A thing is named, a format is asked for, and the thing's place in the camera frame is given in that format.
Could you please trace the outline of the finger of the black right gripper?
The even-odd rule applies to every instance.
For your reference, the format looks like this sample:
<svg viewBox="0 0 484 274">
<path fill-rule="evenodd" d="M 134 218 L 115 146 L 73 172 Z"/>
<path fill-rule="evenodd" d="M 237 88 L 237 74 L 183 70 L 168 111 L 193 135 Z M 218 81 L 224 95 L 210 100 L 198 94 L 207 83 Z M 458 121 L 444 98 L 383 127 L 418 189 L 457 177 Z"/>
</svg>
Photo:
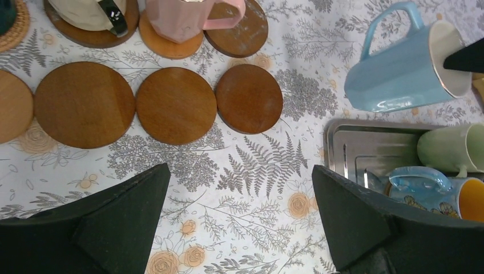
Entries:
<svg viewBox="0 0 484 274">
<path fill-rule="evenodd" d="M 483 74 L 483 38 L 449 55 L 443 67 L 448 70 Z"/>
</svg>

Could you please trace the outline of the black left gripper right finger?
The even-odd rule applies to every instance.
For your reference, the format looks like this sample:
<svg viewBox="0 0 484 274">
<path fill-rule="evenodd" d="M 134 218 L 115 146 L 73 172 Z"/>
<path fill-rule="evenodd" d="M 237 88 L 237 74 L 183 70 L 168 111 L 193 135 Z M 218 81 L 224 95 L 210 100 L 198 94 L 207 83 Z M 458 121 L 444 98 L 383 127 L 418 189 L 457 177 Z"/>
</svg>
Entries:
<svg viewBox="0 0 484 274">
<path fill-rule="evenodd" d="M 312 182 L 341 273 L 482 273 L 483 224 L 397 202 L 316 165 Z"/>
</svg>

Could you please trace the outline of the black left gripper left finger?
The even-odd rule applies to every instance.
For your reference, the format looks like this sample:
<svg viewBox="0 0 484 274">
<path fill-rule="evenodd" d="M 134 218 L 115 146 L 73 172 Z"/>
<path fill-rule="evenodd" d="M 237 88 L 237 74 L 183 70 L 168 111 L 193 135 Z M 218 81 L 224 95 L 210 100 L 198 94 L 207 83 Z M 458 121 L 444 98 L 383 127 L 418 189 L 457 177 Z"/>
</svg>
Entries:
<svg viewBox="0 0 484 274">
<path fill-rule="evenodd" d="M 143 273 L 170 177 L 158 164 L 75 202 L 1 220 L 1 272 Z"/>
</svg>

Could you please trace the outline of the light blue mug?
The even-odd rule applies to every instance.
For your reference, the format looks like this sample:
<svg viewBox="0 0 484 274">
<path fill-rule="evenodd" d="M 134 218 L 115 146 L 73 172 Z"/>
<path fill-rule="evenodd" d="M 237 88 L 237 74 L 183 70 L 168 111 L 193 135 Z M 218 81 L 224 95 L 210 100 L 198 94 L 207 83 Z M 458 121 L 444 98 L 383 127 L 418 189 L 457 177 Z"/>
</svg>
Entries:
<svg viewBox="0 0 484 274">
<path fill-rule="evenodd" d="M 396 10 L 407 13 L 408 33 L 389 47 L 370 53 L 378 23 Z M 369 25 L 360 61 L 348 72 L 344 91 L 359 110 L 391 112 L 447 102 L 471 89 L 471 73 L 445 69 L 444 60 L 464 47 L 450 22 L 425 25 L 414 2 L 398 2 Z"/>
</svg>

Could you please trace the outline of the blue mug yellow inside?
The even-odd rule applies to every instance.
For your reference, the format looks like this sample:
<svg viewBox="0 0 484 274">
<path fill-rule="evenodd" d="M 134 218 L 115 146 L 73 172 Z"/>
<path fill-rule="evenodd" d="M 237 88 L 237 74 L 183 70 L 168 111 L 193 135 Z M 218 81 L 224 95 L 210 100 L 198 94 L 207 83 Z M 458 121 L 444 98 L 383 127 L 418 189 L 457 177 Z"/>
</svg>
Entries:
<svg viewBox="0 0 484 274">
<path fill-rule="evenodd" d="M 400 167 L 389 174 L 388 196 L 424 211 L 483 222 L 483 181 L 447 177 L 423 166 Z"/>
</svg>

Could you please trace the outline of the reddish brown coaster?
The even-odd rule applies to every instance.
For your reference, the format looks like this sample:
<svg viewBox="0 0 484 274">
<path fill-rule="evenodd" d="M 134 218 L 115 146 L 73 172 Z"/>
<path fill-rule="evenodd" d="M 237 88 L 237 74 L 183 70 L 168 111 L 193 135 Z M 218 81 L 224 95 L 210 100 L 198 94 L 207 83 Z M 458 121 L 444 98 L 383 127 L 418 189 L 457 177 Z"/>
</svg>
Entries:
<svg viewBox="0 0 484 274">
<path fill-rule="evenodd" d="M 275 78 L 265 69 L 242 64 L 229 68 L 215 87 L 222 120 L 245 134 L 272 128 L 283 110 L 283 95 Z"/>
</svg>

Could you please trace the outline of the light brown coaster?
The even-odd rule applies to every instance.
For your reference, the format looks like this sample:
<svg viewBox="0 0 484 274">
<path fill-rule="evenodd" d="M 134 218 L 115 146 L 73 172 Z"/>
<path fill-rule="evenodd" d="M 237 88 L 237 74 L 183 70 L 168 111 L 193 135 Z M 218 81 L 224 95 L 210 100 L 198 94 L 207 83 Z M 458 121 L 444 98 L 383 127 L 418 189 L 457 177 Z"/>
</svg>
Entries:
<svg viewBox="0 0 484 274">
<path fill-rule="evenodd" d="M 145 10 L 140 14 L 138 27 L 144 44 L 155 54 L 167 59 L 184 59 L 190 57 L 198 51 L 203 43 L 204 34 L 202 32 L 181 44 L 159 36 L 151 26 Z"/>
</svg>

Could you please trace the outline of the cream mug black handle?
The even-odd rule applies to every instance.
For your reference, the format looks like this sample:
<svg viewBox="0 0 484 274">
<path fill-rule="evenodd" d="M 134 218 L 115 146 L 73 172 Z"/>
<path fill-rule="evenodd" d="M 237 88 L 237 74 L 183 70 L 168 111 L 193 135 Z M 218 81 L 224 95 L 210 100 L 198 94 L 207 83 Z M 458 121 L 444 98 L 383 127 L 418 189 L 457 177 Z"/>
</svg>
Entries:
<svg viewBox="0 0 484 274">
<path fill-rule="evenodd" d="M 128 33 L 126 0 L 49 0 L 59 16 L 87 31 L 108 30 L 116 37 Z"/>
</svg>

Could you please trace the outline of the woven straw coaster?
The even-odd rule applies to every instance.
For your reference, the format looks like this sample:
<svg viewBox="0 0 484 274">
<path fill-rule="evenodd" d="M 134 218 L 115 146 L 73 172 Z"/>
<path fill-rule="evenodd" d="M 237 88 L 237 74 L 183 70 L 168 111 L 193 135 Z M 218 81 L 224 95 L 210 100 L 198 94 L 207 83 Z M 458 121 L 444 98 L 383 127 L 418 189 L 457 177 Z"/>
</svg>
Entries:
<svg viewBox="0 0 484 274">
<path fill-rule="evenodd" d="M 15 1 L 17 17 L 9 31 L 1 35 L 1 52 L 18 46 L 26 37 L 30 27 L 30 13 L 24 1 Z"/>
</svg>

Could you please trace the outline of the pink mug white inside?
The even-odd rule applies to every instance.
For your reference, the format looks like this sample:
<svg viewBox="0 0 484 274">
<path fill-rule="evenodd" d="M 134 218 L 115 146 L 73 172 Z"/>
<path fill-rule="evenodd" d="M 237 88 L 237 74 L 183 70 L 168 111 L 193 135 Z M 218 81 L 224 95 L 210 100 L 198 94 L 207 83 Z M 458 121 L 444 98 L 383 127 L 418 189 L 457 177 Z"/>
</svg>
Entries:
<svg viewBox="0 0 484 274">
<path fill-rule="evenodd" d="M 224 1 L 237 10 L 236 15 L 209 19 L 214 4 L 219 1 L 146 1 L 146 13 L 155 32 L 175 43 L 184 43 L 204 30 L 231 29 L 244 17 L 244 1 Z"/>
</svg>

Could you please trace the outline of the dark green mug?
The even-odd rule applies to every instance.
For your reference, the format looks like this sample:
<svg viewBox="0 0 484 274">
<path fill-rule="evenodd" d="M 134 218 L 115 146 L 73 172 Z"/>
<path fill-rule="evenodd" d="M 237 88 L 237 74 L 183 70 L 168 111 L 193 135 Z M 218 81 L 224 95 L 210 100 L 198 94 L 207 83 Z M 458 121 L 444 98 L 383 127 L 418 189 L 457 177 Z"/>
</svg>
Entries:
<svg viewBox="0 0 484 274">
<path fill-rule="evenodd" d="M 6 34 L 13 26 L 17 17 L 17 8 L 15 0 L 1 0 L 0 2 L 0 32 L 1 35 Z"/>
</svg>

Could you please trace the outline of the light wooden coaster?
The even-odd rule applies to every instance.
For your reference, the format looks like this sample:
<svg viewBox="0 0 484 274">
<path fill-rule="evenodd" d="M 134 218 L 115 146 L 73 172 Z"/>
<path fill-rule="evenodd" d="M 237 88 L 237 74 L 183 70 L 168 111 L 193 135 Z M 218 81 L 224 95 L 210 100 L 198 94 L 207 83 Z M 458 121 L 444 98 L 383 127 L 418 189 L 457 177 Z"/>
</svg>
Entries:
<svg viewBox="0 0 484 274">
<path fill-rule="evenodd" d="M 33 120 L 33 93 L 8 71 L 1 71 L 1 143 L 23 134 Z"/>
</svg>

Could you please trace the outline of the orange brown coaster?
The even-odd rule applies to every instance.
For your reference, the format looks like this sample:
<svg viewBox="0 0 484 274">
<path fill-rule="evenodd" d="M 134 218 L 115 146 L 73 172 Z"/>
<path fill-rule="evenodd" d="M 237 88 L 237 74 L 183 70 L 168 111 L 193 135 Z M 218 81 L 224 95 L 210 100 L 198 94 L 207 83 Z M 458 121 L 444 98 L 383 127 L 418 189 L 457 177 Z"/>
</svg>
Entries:
<svg viewBox="0 0 484 274">
<path fill-rule="evenodd" d="M 87 31 L 79 29 L 62 19 L 49 4 L 49 1 L 43 1 L 43 5 L 48 19 L 61 34 L 81 46 L 94 49 L 106 49 L 126 42 L 136 31 L 140 18 L 138 2 L 127 1 L 126 13 L 124 16 L 128 25 L 128 33 L 125 36 L 118 38 L 108 30 Z"/>
</svg>

